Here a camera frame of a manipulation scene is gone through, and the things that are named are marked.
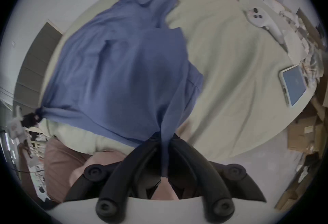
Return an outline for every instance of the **beige bedsheet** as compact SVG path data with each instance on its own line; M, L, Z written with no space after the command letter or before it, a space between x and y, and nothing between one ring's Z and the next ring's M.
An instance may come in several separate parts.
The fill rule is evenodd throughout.
M63 35L47 68L41 97L64 42L117 1L98 1ZM182 28L189 60L204 75L202 93L188 119L188 141L208 160L223 161L268 141L297 117L314 93L307 90L295 107L287 107L278 73L292 66L291 61L266 30L246 20L237 0L179 0L166 21L170 28ZM40 127L80 152L132 150L66 124L45 120Z

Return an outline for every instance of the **tablet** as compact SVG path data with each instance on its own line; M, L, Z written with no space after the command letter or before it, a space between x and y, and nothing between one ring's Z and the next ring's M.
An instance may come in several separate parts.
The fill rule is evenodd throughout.
M306 82L301 67L295 65L280 71L279 78L285 99L289 107L293 107L306 91Z

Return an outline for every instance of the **white cloth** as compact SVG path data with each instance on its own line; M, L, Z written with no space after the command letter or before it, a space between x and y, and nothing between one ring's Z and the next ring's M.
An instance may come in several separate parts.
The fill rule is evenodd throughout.
M41 97L67 38L117 1L98 1L63 35L47 68ZM247 21L237 0L179 0L166 21L170 28L182 28L189 61L204 75L203 91L188 118L187 138L208 160L220 162L268 141L310 101L315 89L307 90L293 108L287 107L278 74L292 63L270 33ZM43 121L40 127L79 152L131 150L65 124Z

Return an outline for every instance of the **floor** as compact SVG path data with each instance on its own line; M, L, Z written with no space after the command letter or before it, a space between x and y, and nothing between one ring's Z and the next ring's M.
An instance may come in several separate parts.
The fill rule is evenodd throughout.
M274 207L295 176L301 152L287 149L287 129L268 142L235 156L223 164L240 164L259 186L268 205Z

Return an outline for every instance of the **tablet screen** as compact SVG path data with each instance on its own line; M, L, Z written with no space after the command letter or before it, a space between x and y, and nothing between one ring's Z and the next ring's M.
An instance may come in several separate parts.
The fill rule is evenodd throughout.
M293 106L306 91L306 84L301 68L295 66L283 72L283 77L289 94L291 105Z

